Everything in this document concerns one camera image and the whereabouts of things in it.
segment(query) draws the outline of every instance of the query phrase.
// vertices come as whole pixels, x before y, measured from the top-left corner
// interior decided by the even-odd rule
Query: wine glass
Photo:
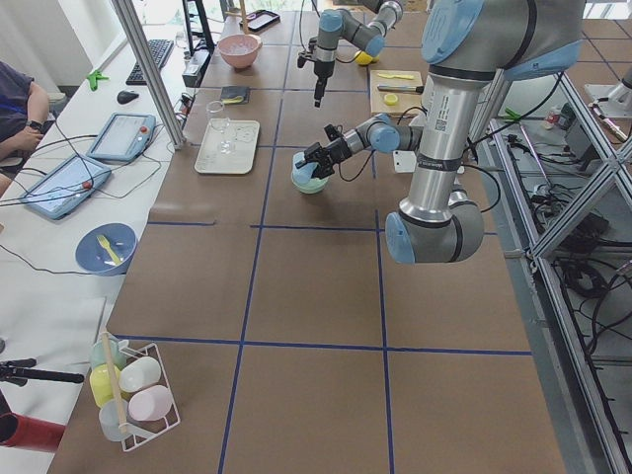
[[[230,124],[230,118],[224,109],[224,103],[221,101],[213,101],[206,106],[206,116],[213,130],[221,133],[221,141],[217,145],[217,151],[220,153],[231,153],[235,149],[235,145],[226,139],[226,128]]]

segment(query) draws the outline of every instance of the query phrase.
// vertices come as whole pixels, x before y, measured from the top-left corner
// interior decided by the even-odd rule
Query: black watch
[[[43,125],[41,123],[39,123],[38,121],[35,120],[27,120],[27,126],[29,126],[30,128],[33,128],[37,131],[41,131],[41,128],[43,127]]]

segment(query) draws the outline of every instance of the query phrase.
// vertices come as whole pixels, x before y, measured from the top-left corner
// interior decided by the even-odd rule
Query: computer mouse
[[[117,95],[119,104],[127,104],[138,97],[138,93],[134,91],[120,91]]]

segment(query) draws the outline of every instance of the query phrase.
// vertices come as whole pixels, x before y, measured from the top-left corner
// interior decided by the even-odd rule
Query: red cylinder
[[[55,452],[65,428],[57,423],[5,413],[0,415],[0,446]]]

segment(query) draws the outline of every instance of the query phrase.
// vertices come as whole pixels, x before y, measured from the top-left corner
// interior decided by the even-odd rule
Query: black keyboard
[[[162,69],[167,62],[169,54],[171,54],[171,50],[174,48],[174,42],[171,39],[150,39],[148,43],[151,56],[154,58],[156,66],[158,69]],[[145,81],[142,71],[140,70],[140,64],[137,62],[129,73],[129,77],[127,77],[125,84],[128,86],[142,86],[147,84],[147,81]]]

